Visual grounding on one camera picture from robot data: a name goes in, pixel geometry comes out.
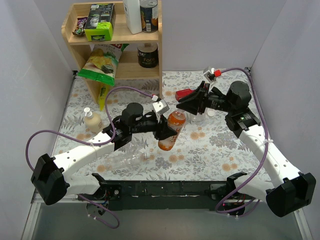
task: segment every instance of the green box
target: green box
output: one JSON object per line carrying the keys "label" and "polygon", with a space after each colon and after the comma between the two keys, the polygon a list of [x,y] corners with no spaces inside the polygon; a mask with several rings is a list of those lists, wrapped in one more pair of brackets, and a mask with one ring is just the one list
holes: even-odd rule
{"label": "green box", "polygon": [[92,4],[84,32],[88,41],[110,41],[115,22],[115,4]]}

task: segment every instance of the gray floor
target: gray floor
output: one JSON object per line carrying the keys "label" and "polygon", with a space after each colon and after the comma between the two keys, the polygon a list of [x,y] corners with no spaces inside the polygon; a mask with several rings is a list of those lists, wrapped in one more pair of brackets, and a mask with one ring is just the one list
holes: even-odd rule
{"label": "gray floor", "polygon": [[[110,229],[87,217],[86,204],[42,205],[33,240],[300,240],[295,215],[279,218],[262,203],[238,220],[203,210],[124,210],[120,227]],[[115,223],[105,213],[105,220]]]}

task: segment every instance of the red object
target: red object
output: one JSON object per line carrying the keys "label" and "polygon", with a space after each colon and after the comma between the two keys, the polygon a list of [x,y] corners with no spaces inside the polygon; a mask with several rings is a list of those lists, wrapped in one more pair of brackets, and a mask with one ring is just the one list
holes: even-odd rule
{"label": "red object", "polygon": [[213,72],[215,77],[219,77],[221,76],[221,71],[220,70],[216,70]]}
{"label": "red object", "polygon": [[184,98],[185,96],[192,94],[195,90],[191,90],[190,88],[188,89],[183,89],[175,92],[175,99],[179,101],[180,99]]}

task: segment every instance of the wooden shelf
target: wooden shelf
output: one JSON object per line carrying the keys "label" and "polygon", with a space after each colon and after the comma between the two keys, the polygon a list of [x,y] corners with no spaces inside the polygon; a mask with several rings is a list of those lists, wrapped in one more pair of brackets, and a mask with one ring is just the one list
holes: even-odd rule
{"label": "wooden shelf", "polygon": [[[152,33],[140,32],[132,34],[127,27],[124,5],[122,1],[99,2],[99,4],[114,3],[115,22],[111,41],[88,41],[84,37],[72,34],[77,25],[77,18],[87,17],[94,2],[74,3],[70,6],[61,27],[62,37],[73,56],[78,70],[86,64],[91,54],[91,44],[133,44],[158,43],[159,64],[155,68],[144,68],[138,63],[136,51],[124,51],[116,70],[116,79],[157,79],[159,78],[159,92],[162,96],[162,1],[158,0],[158,31]],[[89,79],[84,80],[88,90],[96,103],[101,83]]]}
{"label": "wooden shelf", "polygon": [[77,37],[70,35],[68,42],[70,45],[89,45],[89,44],[136,44],[136,43],[157,43],[159,41],[158,31],[147,33],[139,32],[132,34],[127,27],[126,16],[124,14],[116,14],[114,22],[114,32],[111,41],[88,41],[86,36]]}
{"label": "wooden shelf", "polygon": [[159,65],[145,68],[138,63],[136,51],[124,51],[115,74],[116,79],[158,79]]}

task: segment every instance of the wooden shelf board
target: wooden shelf board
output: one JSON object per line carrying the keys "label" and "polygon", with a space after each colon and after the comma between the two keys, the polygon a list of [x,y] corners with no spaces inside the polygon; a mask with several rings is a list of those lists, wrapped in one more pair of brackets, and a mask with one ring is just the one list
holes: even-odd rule
{"label": "wooden shelf board", "polygon": [[[77,18],[87,17],[86,15],[77,16]],[[89,44],[133,44],[133,43],[156,43],[159,41],[158,31],[147,33],[139,32],[132,34],[127,27],[126,16],[124,14],[115,15],[114,32],[111,41],[88,41],[86,36],[77,37],[70,35],[68,42],[70,45],[89,45]]]}
{"label": "wooden shelf board", "polygon": [[115,74],[116,79],[158,79],[159,65],[145,68],[138,63],[136,51],[124,51]]}

